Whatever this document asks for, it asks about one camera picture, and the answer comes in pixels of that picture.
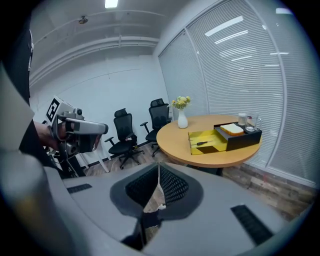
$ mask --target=wooden floor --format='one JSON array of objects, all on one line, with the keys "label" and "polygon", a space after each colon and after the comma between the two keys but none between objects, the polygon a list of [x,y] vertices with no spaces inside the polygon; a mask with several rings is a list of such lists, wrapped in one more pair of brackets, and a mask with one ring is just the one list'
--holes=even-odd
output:
[{"label": "wooden floor", "polygon": [[[155,157],[151,157],[152,151],[154,150],[151,148],[151,144],[144,145],[140,147],[139,150],[144,150],[145,154],[137,154],[134,158],[141,164],[152,162],[182,164],[176,160],[170,159],[161,150],[155,154]],[[104,162],[104,164],[109,170],[112,169],[112,172],[121,171],[121,162],[117,157]],[[134,161],[128,159],[124,164],[124,168],[127,169],[136,165],[137,164]],[[100,164],[94,165],[84,172],[87,176],[105,173]],[[261,201],[279,212],[287,221],[291,221],[293,218],[299,216],[313,202],[317,193],[317,190],[313,188],[272,175],[247,164],[224,168],[223,177],[232,180],[255,194]],[[164,202],[165,199],[162,189],[158,186],[144,211],[153,212]]]}]

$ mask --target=ceiling light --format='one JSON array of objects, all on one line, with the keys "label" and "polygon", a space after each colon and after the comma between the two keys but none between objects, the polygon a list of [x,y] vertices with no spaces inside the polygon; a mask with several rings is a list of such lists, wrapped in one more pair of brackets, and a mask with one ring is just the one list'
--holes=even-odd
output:
[{"label": "ceiling light", "polygon": [[241,57],[241,58],[234,58],[232,59],[231,61],[234,62],[234,61],[238,61],[238,60],[242,60],[242,59],[247,59],[247,58],[251,58],[252,56],[245,56],[245,57]]},{"label": "ceiling light", "polygon": [[222,39],[220,39],[218,41],[215,41],[214,43],[217,45],[217,44],[220,44],[220,43],[222,43],[222,42],[224,42],[226,40],[229,40],[231,38],[238,37],[238,36],[241,36],[241,35],[244,35],[244,34],[247,34],[247,33],[248,33],[248,30],[244,30],[244,31],[229,35],[229,36],[227,36],[225,38],[222,38]]},{"label": "ceiling light", "polygon": [[118,0],[105,0],[105,8],[116,8],[118,6]]},{"label": "ceiling light", "polygon": [[290,11],[288,8],[276,8],[275,13],[276,14],[291,14],[291,15],[293,15],[292,11]]},{"label": "ceiling light", "polygon": [[236,24],[238,22],[242,22],[244,20],[244,18],[242,16],[239,16],[239,17],[236,17],[236,18],[233,18],[233,19],[230,19],[228,21],[226,21],[225,23],[222,23],[221,25],[219,26],[216,26],[215,28],[209,30],[207,33],[205,33],[205,35],[207,37],[210,37],[212,36],[214,33],[217,33],[219,32],[220,30],[223,30],[227,27],[230,27],[231,25],[233,24]]}]

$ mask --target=gray surface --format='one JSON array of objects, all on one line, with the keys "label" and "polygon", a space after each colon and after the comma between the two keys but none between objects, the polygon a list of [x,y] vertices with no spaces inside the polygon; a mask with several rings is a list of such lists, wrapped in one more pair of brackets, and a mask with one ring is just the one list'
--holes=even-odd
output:
[{"label": "gray surface", "polygon": [[[115,182],[147,165],[63,182],[56,171],[47,171],[53,198],[60,212],[72,217],[73,226],[80,229],[77,233],[84,236],[81,239],[85,240],[82,244],[88,246],[87,254],[138,253],[110,238],[119,241],[130,235],[136,219],[122,215],[111,202],[109,192]],[[241,204],[245,204],[274,234],[286,226],[273,209],[234,182],[181,165],[168,165],[199,181],[203,187],[203,200],[189,217],[164,221],[143,253],[153,256],[233,256],[244,253],[255,244],[230,210]],[[66,190],[85,183],[92,188],[71,195]]]},{"label": "gray surface", "polygon": [[34,112],[11,82],[0,63],[0,149],[18,150]]},{"label": "gray surface", "polygon": [[[103,232],[102,229],[79,208],[77,203],[70,196],[57,170],[46,167],[45,172],[47,174],[49,187],[56,207],[58,208],[64,223],[69,228],[77,244],[77,255],[142,255],[140,252],[132,250],[131,248],[119,243],[115,239],[111,238],[108,234]],[[78,183],[80,179],[86,181],[87,179],[92,180],[91,178],[94,177],[66,180],[66,184],[72,185]],[[116,222],[115,216],[106,215],[105,219],[111,219],[118,226],[122,226],[121,223]]]},{"label": "gray surface", "polygon": [[92,188],[72,193],[71,197],[77,205],[97,226],[121,241],[132,235],[137,219],[122,215],[110,199],[110,189],[117,181],[132,175],[136,171],[150,165],[144,163],[133,168],[105,173],[100,176],[89,176],[63,180],[66,188],[81,184],[90,184]]},{"label": "gray surface", "polygon": [[49,193],[44,168],[35,157],[19,151],[0,151],[0,190],[7,206],[37,244],[52,255],[75,255],[72,236]]},{"label": "gray surface", "polygon": [[230,208],[245,204],[273,233],[286,225],[278,213],[234,182],[192,168],[169,166],[197,179],[200,206],[186,219],[164,221],[143,252],[155,256],[232,256],[255,247]]}]

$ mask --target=white cable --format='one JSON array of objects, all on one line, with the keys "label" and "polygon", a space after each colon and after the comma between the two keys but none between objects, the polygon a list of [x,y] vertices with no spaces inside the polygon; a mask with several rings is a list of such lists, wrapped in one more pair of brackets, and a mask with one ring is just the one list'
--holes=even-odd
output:
[{"label": "white cable", "polygon": [[115,164],[115,162],[116,162],[118,159],[119,159],[119,158],[117,158],[117,159],[112,163],[110,172],[112,172],[112,167],[114,167],[114,164]]}]

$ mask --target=white vase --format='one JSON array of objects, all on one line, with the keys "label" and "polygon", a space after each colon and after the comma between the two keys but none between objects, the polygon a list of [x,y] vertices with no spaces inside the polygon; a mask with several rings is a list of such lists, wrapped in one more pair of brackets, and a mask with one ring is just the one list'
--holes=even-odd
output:
[{"label": "white vase", "polygon": [[178,109],[179,110],[179,117],[178,117],[178,127],[180,129],[184,129],[188,127],[188,119],[185,116],[185,112],[183,109]]}]

